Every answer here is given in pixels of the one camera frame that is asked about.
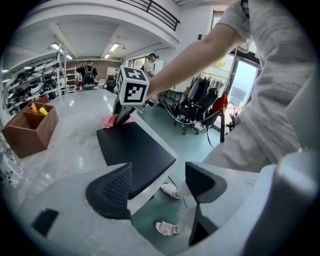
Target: chair armrest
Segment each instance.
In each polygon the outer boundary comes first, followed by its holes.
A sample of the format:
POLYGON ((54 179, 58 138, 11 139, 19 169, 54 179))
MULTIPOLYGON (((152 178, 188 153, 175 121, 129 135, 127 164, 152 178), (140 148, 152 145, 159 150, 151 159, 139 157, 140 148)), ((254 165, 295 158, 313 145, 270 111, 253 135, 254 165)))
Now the chair armrest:
POLYGON ((195 104, 195 103, 190 103, 190 105, 195 106, 195 107, 198 108, 198 109, 201 109, 201 108, 202 108, 202 106, 200 106, 200 105, 198 105, 198 104, 195 104))

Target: white t-shirt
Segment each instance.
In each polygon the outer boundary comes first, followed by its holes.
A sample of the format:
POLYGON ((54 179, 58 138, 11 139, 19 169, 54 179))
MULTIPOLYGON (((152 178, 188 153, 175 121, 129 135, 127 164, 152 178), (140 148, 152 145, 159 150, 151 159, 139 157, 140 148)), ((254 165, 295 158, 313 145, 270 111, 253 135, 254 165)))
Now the white t-shirt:
POLYGON ((151 76, 148 75, 148 72, 154 72, 153 69, 152 69, 152 63, 148 60, 145 64, 144 64, 144 68, 143 68, 143 71, 146 75, 146 77, 148 78, 148 80, 150 81, 151 80, 151 76))
POLYGON ((239 119, 276 163, 300 147, 285 109, 314 70, 315 59, 300 25, 284 6, 273 0, 249 0, 248 8, 249 17, 235 1, 218 24, 239 33, 245 42, 240 50, 248 50, 251 41, 256 44, 262 72, 239 119))

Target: person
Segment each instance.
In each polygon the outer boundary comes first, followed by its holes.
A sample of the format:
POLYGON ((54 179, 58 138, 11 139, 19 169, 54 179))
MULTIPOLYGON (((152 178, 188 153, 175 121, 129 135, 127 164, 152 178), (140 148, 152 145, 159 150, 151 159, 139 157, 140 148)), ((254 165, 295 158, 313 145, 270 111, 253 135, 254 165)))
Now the person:
POLYGON ((156 61, 157 59, 157 55, 155 55, 154 53, 150 53, 147 57, 147 62, 144 64, 143 67, 143 72, 146 75, 146 78, 148 78, 148 80, 150 81, 151 78, 153 78, 155 76, 154 74, 154 69, 153 69, 153 63, 156 61))
POLYGON ((75 74, 75 82, 76 82, 76 91, 80 91, 80 89, 82 88, 82 75, 81 73, 77 72, 75 74))
MULTIPOLYGON (((233 2, 203 40, 189 45, 151 79, 147 97, 152 98, 201 72, 234 48, 248 52, 251 41, 256 44, 262 67, 251 101, 224 143, 204 159, 205 164, 260 172, 264 166, 275 164, 300 148, 285 109, 313 72, 315 54, 300 25, 277 1, 233 2)), ((191 194, 186 183, 179 190, 171 183, 161 188, 175 199, 191 194)), ((196 209, 187 210, 178 225, 156 221, 156 230, 165 236, 187 234, 192 229, 196 209)))
POLYGON ((82 75, 82 90, 93 90, 95 80, 98 79, 97 69, 93 67, 93 62, 88 60, 76 67, 76 71, 82 75))

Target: person with cap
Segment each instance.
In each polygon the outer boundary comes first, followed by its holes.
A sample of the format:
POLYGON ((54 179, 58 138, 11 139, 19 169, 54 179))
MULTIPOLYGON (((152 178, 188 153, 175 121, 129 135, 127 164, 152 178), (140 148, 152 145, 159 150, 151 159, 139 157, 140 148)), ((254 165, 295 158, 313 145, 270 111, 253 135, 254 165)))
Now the person with cap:
POLYGON ((98 79, 97 69, 93 66, 91 60, 87 60, 86 63, 82 63, 76 67, 76 71, 82 75, 82 89, 93 90, 95 80, 98 79))
POLYGON ((146 77, 150 81, 151 78, 153 78, 155 76, 154 69, 152 67, 152 63, 154 63, 156 61, 157 55, 155 55, 154 53, 150 53, 147 58, 148 58, 148 60, 144 64, 143 72, 145 73, 146 77))

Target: white plastic part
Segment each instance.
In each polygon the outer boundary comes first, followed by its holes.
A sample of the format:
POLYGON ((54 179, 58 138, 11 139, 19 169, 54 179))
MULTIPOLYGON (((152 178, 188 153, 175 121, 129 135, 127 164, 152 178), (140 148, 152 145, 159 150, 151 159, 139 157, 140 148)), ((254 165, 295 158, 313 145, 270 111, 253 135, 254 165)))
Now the white plastic part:
POLYGON ((158 60, 154 63, 154 74, 158 74, 164 67, 164 61, 158 60))
POLYGON ((309 77, 304 87, 286 108, 289 123, 295 130, 302 148, 319 149, 319 79, 318 70, 309 77))
POLYGON ((141 69, 120 66, 116 87, 121 105, 143 105, 149 81, 141 69))

